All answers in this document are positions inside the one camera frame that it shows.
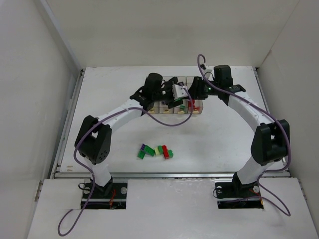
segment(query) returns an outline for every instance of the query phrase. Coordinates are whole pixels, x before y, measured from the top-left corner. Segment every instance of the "red block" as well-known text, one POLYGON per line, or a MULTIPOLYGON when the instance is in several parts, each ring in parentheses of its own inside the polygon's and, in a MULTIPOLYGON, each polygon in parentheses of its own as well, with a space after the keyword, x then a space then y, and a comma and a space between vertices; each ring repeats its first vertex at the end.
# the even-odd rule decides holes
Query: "red block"
POLYGON ((163 145, 161 148, 163 149, 164 158, 169 159, 169 154, 168 154, 168 150, 167 150, 166 145, 163 145))

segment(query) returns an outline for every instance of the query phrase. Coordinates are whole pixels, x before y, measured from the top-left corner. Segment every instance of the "green block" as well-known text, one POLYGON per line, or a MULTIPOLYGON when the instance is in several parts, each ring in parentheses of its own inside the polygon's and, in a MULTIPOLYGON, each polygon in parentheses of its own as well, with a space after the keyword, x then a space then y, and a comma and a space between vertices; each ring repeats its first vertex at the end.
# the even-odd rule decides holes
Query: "green block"
POLYGON ((168 155, 169 155, 169 158, 173 158, 173 156, 174 156, 173 151, 169 150, 168 155))
POLYGON ((159 149, 159 154, 164 154, 163 148, 161 146, 159 146, 158 149, 159 149))
POLYGON ((139 151, 138 157, 139 157, 140 159, 143 159, 144 156, 145 156, 145 153, 144 153, 143 151, 139 151))
POLYGON ((155 155, 155 150, 147 145, 145 145, 144 152, 149 154, 152 157, 155 155))

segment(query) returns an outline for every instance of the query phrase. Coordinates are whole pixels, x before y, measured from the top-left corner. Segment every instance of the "white table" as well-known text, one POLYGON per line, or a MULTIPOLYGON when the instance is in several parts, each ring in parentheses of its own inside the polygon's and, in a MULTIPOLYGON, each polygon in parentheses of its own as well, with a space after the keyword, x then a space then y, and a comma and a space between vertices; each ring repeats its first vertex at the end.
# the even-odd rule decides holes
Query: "white table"
MULTIPOLYGON (((146 76, 198 76, 197 67, 88 67, 79 92, 71 128, 66 138, 60 172, 86 172, 73 159, 74 142, 87 115, 103 115, 124 103, 146 76)), ((250 97, 265 108, 252 67, 232 67, 234 84, 241 84, 250 97)), ((241 117, 215 96, 203 102, 204 110, 178 127, 159 125, 148 116, 135 119, 112 135, 111 151, 106 160, 110 172, 177 173, 238 171, 250 157, 253 132, 241 117), (167 145, 174 158, 137 158, 141 144, 167 145)), ((155 115, 167 123, 177 123, 187 115, 155 115)), ((272 168, 282 168, 278 162, 272 168)))
MULTIPOLYGON (((28 239, 59 239, 57 226, 79 209, 83 179, 45 180, 28 239)), ((125 210, 85 210, 68 239, 318 239, 295 178, 263 178, 292 216, 264 201, 264 209, 218 209, 211 179, 129 180, 125 210)), ((264 197, 274 200, 261 189, 264 197)), ((70 229, 79 210, 61 231, 70 229)))

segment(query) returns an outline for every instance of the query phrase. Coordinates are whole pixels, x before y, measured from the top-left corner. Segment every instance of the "yellow block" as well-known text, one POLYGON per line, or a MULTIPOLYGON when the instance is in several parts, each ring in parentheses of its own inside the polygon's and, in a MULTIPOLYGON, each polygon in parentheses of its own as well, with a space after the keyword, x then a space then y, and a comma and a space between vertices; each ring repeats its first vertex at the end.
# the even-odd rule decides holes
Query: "yellow block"
POLYGON ((159 149, 156 147, 154 150, 155 150, 155 154, 156 154, 156 156, 159 156, 159 155, 160 155, 160 151, 159 151, 159 149))

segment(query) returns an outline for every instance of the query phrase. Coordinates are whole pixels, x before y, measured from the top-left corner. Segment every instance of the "white wall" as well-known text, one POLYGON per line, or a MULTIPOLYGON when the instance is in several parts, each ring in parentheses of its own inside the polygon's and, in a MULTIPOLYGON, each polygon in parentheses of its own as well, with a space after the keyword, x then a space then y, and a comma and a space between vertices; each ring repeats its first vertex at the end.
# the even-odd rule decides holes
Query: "white wall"
POLYGON ((268 106, 291 126, 291 172, 319 230, 319 1, 300 0, 258 74, 268 106))
POLYGON ((298 0, 48 0, 82 67, 260 66, 298 0))
POLYGON ((32 0, 0 0, 0 238, 26 237, 70 71, 32 0))

